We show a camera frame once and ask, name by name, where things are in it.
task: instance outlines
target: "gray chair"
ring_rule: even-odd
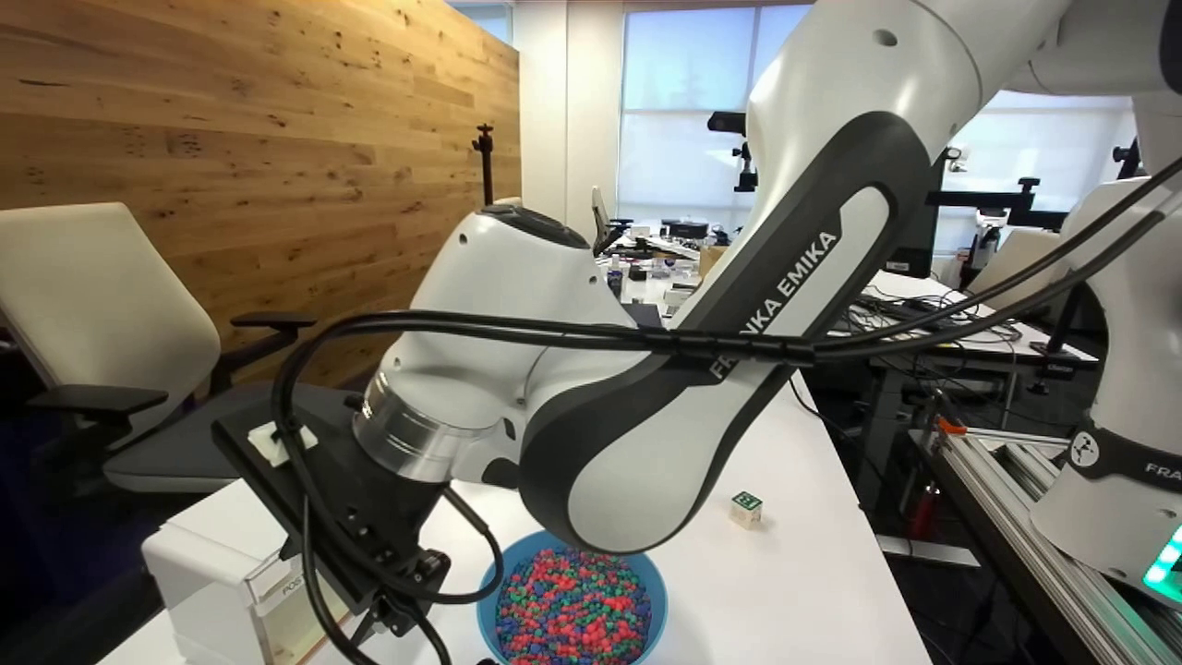
[[[232,326],[268,335],[221,356],[216,321],[122,202],[0,209],[0,329],[44,383],[26,409],[69,426],[44,452],[57,495],[191,499],[232,481],[210,426],[268,399],[262,383],[231,388],[232,374],[296,342],[311,321],[248,314]]]

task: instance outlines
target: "table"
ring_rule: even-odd
[[[770,527],[749,531],[727,517],[734,491],[765,499]],[[513,491],[461,488],[461,495],[504,548],[536,531]],[[488,554],[457,513],[441,507],[422,540],[451,554],[451,591],[482,582]],[[652,665],[929,660],[848,470],[823,426],[800,405],[792,388],[749,426],[702,513],[652,559],[668,587],[668,624]],[[457,665],[488,656],[473,606],[435,606],[431,619]],[[376,660],[435,660],[418,633],[403,644],[375,635],[365,649]],[[317,649],[311,660],[330,665],[342,655]],[[108,665],[183,665],[167,617],[108,655]]]
[[[941,282],[901,277],[901,273],[875,273],[867,293],[883,298],[947,298],[947,304],[966,298]],[[1048,366],[1043,357],[1043,342],[1048,342],[1043,329],[1032,329],[1022,321],[1011,321],[1009,329],[1011,335],[974,334],[974,335],[966,335],[962,342],[941,342],[913,356],[881,356],[867,361],[881,374],[881,388],[875,388],[871,421],[864,430],[861,454],[859,454],[859,495],[864,510],[875,510],[881,504],[883,473],[894,447],[894,419],[901,409],[901,388],[917,374],[937,374],[937,368],[1006,374],[1006,404],[1011,404],[1019,374],[1036,374]],[[1064,348],[1064,357],[1057,361],[1099,366],[1099,357],[1082,356],[1079,348]]]

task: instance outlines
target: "robotic arm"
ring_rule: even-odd
[[[1068,0],[817,5],[749,95],[754,226],[678,329],[819,335],[921,213],[936,156],[1064,12]],[[465,217],[413,311],[632,326],[587,245],[523,206]],[[504,457],[536,522],[626,554],[694,517],[784,382],[770,361],[410,334],[383,356],[356,437],[422,483],[482,481]]]

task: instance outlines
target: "franka emika logo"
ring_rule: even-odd
[[[1072,464],[1094,470],[1099,463],[1100,463],[1100,442],[1099,442],[1099,437],[1079,431],[1079,437],[1072,438]]]
[[[803,283],[817,273],[817,266],[833,255],[834,245],[834,234],[817,234],[806,255],[792,261],[792,271],[776,282],[765,304],[747,316],[744,334],[763,335],[776,321],[776,314],[803,293]],[[718,357],[708,374],[723,382],[734,366],[739,357]]]

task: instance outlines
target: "black cable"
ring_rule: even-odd
[[[365,617],[358,619],[356,635],[349,635],[349,639],[362,646],[370,639],[375,624],[376,624],[376,609],[370,606]]]
[[[891,341],[891,342],[859,342],[859,348],[827,348],[823,341],[817,342],[817,357],[871,357],[871,356],[901,356],[901,350],[921,350],[921,348],[937,348],[937,342],[953,342],[962,335],[971,335],[971,334],[984,334],[984,329],[994,329],[998,321],[1009,321],[1011,314],[1019,311],[1032,311],[1040,304],[1048,304],[1057,298],[1059,293],[1072,293],[1079,282],[1100,273],[1112,260],[1121,260],[1126,246],[1134,246],[1152,226],[1160,226],[1169,213],[1163,209],[1152,209],[1144,213],[1134,229],[1126,229],[1117,245],[1110,245],[1099,260],[1090,260],[1088,266],[1072,271],[1064,282],[1011,304],[1011,306],[1003,306],[994,311],[992,316],[974,316],[971,326],[956,326],[956,329],[941,329],[941,334],[930,334],[930,335],[917,335],[917,341]]]
[[[786,388],[792,388],[792,396],[800,399],[800,405],[803,405],[806,415],[819,419],[819,409],[814,409],[814,405],[803,399],[803,390],[800,390],[800,382],[795,382],[795,377],[786,382]]]
[[[1016,283],[1032,282],[1036,273],[1048,271],[1053,261],[1059,261],[1064,255],[1072,255],[1077,246],[1082,246],[1088,239],[1094,239],[1100,229],[1110,229],[1121,213],[1126,213],[1134,202],[1142,202],[1150,192],[1158,192],[1163,181],[1173,181],[1175,175],[1182,175],[1182,157],[1175,157],[1173,165],[1158,169],[1150,181],[1142,181],[1134,192],[1126,192],[1121,202],[1112,202],[1099,223],[1090,223],[1088,229],[1079,229],[1077,235],[1068,235],[1059,246],[1047,250],[1040,261],[1016,271],[1011,277],[956,298],[953,306],[917,321],[917,326],[894,326],[894,329],[875,329],[871,335],[897,335],[910,329],[924,329],[924,326],[937,326],[951,321],[953,314],[969,311],[969,306],[984,306],[1003,293],[1011,293]],[[833,348],[848,348],[848,342],[864,342],[871,335],[843,335],[833,341]]]
[[[1169,181],[1173,175],[1182,169],[1182,157],[1173,164],[1163,175],[1158,175],[1152,181],[1144,181],[1138,192],[1130,192],[1126,199],[1121,199],[1117,206],[1110,206],[1088,234],[1072,235],[1059,255],[1068,255],[1072,246],[1079,246],[1088,235],[1100,234],[1112,217],[1121,217],[1126,206],[1134,206],[1144,192],[1152,192],[1160,181]],[[1043,287],[1026,298],[1019,298],[1016,306],[1006,306],[998,311],[994,316],[981,316],[971,326],[962,326],[962,329],[947,329],[947,334],[930,334],[930,335],[921,335],[921,341],[894,341],[894,342],[883,342],[887,334],[875,334],[875,335],[848,335],[848,341],[800,341],[800,335],[727,335],[727,334],[652,334],[652,329],[626,329],[626,326],[566,326],[566,321],[524,321],[524,316],[484,316],[484,314],[445,314],[445,311],[408,311],[408,314],[362,314],[362,316],[345,316],[337,326],[330,326],[321,335],[308,341],[303,348],[296,348],[290,356],[290,361],[280,366],[279,382],[274,382],[274,419],[279,419],[279,438],[286,442],[290,457],[291,457],[291,470],[308,491],[303,499],[303,513],[308,513],[308,527],[313,523],[313,517],[321,517],[330,540],[356,563],[362,565],[383,591],[391,596],[408,596],[408,597],[430,597],[430,601],[477,601],[484,596],[491,596],[504,579],[504,552],[491,537],[491,527],[477,517],[477,510],[470,510],[457,495],[449,495],[461,517],[488,540],[491,554],[497,554],[497,576],[482,587],[482,591],[470,591],[470,596],[430,596],[401,576],[391,576],[390,568],[380,568],[358,544],[353,544],[345,537],[345,527],[334,522],[334,510],[330,504],[321,499],[311,470],[308,470],[308,452],[298,442],[298,421],[296,421],[296,377],[298,368],[311,361],[311,356],[334,341],[334,335],[356,335],[356,334],[408,334],[408,329],[425,329],[425,334],[454,334],[454,335],[484,335],[484,341],[505,341],[505,342],[540,342],[540,348],[595,348],[595,350],[667,350],[667,356],[678,356],[678,350],[705,350],[705,356],[727,356],[727,350],[739,350],[739,356],[749,356],[749,357],[776,357],[776,361],[806,361],[814,357],[817,348],[823,348],[823,357],[867,357],[867,356],[887,356],[887,350],[913,350],[913,348],[936,348],[936,342],[947,342],[947,341],[962,341],[969,334],[981,334],[981,329],[992,329],[1006,316],[1011,316],[1011,311],[1026,311],[1036,304],[1047,304],[1053,298],[1057,293],[1064,287],[1077,287],[1079,282],[1088,282],[1090,273],[1104,271],[1121,250],[1126,250],[1134,239],[1142,239],[1158,223],[1163,223],[1160,209],[1144,213],[1130,234],[1125,234],[1112,246],[1104,246],[1099,260],[1090,260],[1082,271],[1077,271],[1072,277],[1064,277],[1059,283],[1053,287]],[[1011,282],[1003,282],[1003,283],[1019,283],[1026,282],[1032,273],[1040,273],[1043,266],[1032,261],[1026,271],[1019,271]],[[956,306],[951,306],[947,314],[937,316],[951,316],[956,311],[969,311],[974,306],[974,298],[966,298]],[[345,655],[358,655],[345,635],[342,629],[334,633],[324,624],[324,635],[345,649]]]
[[[349,316],[342,326],[330,326],[321,335],[313,335],[317,342],[324,342],[330,335],[342,335],[342,329],[349,329],[353,321],[370,321],[370,316],[383,316],[383,314],[365,314],[365,316]],[[457,606],[457,601],[477,601],[484,596],[491,596],[504,579],[504,552],[491,537],[491,527],[484,522],[477,522],[473,527],[484,537],[491,559],[497,559],[497,572],[482,591],[465,591],[465,596],[431,596],[413,587],[403,576],[391,576],[383,565],[376,565],[353,537],[345,537],[345,527],[334,522],[334,510],[324,504],[324,495],[317,491],[311,470],[308,470],[308,452],[303,442],[296,442],[298,421],[296,421],[296,377],[308,366],[308,357],[313,356],[317,342],[303,342],[290,356],[290,361],[280,366],[279,382],[274,382],[274,419],[279,419],[279,438],[286,442],[291,470],[313,507],[313,513],[321,517],[330,540],[356,563],[362,565],[383,591],[403,596],[403,597],[425,597],[425,601],[445,601],[445,606]]]
[[[435,633],[435,624],[413,601],[410,601],[410,617],[422,629],[422,635],[431,644],[441,665],[451,665],[445,635]]]
[[[321,576],[317,576],[317,565],[313,565],[313,513],[311,513],[311,499],[303,495],[303,537],[298,537],[298,559],[303,559],[303,587],[308,587],[308,601],[311,601],[311,613],[317,617],[321,633],[330,635],[330,644],[353,660],[353,665],[376,665],[358,644],[353,644],[330,601],[324,601],[324,591],[321,591]]]

